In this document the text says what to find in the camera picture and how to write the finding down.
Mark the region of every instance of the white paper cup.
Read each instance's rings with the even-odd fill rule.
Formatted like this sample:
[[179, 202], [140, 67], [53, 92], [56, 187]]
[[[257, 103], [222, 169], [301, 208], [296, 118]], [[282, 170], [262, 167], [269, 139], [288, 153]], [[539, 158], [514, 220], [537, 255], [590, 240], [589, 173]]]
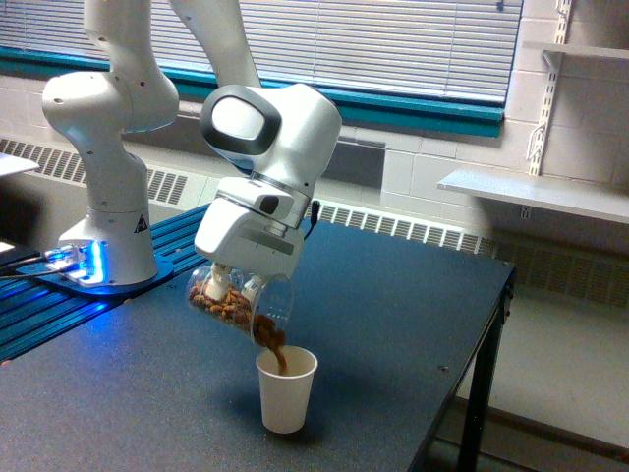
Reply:
[[275, 355], [265, 349], [256, 359], [262, 423], [273, 433], [295, 433], [304, 426], [313, 377], [318, 365], [315, 355], [297, 346], [282, 348], [288, 370], [278, 373]]

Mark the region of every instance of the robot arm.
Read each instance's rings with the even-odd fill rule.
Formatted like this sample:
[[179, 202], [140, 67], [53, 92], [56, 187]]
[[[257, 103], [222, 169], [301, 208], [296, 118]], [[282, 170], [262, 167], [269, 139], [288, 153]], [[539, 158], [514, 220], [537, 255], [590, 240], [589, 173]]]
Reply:
[[238, 1], [170, 0], [170, 5], [205, 51], [220, 87], [260, 87]]
[[232, 266], [262, 280], [290, 277], [304, 241], [299, 226], [336, 146], [340, 115], [314, 88], [259, 86], [238, 0], [170, 2], [226, 86], [203, 105], [201, 133], [250, 174], [221, 180], [197, 233], [197, 251], [214, 260], [217, 276]]
[[60, 245], [95, 244], [106, 255], [97, 273], [66, 274], [79, 284], [128, 285], [157, 269], [146, 168], [125, 151], [121, 135], [168, 125], [179, 97], [152, 54], [150, 0], [85, 0], [84, 24], [91, 41], [109, 55], [110, 71], [54, 78], [42, 97], [48, 122], [77, 148], [86, 169], [87, 217], [61, 236]]

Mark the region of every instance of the white shelf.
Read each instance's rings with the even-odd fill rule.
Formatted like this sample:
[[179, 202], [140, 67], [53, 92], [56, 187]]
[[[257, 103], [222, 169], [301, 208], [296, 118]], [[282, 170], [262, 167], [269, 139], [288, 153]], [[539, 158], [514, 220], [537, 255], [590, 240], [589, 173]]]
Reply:
[[526, 49], [540, 49], [544, 52], [568, 54], [569, 56], [594, 57], [600, 59], [627, 59], [629, 50], [608, 47], [583, 46], [579, 44], [554, 44], [552, 42], [524, 41]]
[[34, 170], [39, 166], [32, 160], [14, 157], [0, 152], [0, 177]]
[[495, 169], [458, 169], [437, 187], [485, 199], [629, 223], [629, 191]]

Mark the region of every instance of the window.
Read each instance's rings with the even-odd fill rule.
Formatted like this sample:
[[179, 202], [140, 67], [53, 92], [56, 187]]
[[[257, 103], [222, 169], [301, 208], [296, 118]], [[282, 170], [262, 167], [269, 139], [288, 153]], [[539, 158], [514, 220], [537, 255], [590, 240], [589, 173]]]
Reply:
[[[501, 106], [523, 0], [241, 0], [260, 76], [385, 97]], [[0, 46], [105, 58], [86, 38], [83, 0], [0, 0]], [[208, 72], [202, 50], [153, 0], [160, 65]]]

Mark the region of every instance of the black cable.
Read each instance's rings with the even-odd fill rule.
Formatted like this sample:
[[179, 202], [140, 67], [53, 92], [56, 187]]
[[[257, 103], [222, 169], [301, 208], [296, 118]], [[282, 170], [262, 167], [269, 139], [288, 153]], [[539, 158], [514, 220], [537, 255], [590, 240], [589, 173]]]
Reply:
[[14, 270], [18, 267], [26, 266], [27, 264], [43, 263], [45, 261], [46, 258], [44, 256], [35, 256], [34, 258], [22, 259], [21, 261], [16, 261], [14, 263], [0, 266], [0, 273], [6, 272], [7, 270]]
[[53, 273], [60, 273], [68, 271], [64, 268], [57, 268], [55, 270], [47, 270], [46, 272], [35, 272], [35, 273], [18, 273], [14, 275], [2, 275], [0, 276], [0, 280], [8, 280], [8, 279], [20, 279], [20, 278], [33, 278], [33, 277], [42, 277], [43, 275], [52, 275]]
[[316, 224], [318, 223], [318, 211], [321, 209], [321, 203], [319, 200], [313, 200], [313, 204], [311, 205], [311, 228], [304, 236], [304, 241], [308, 239], [313, 230], [315, 229]]

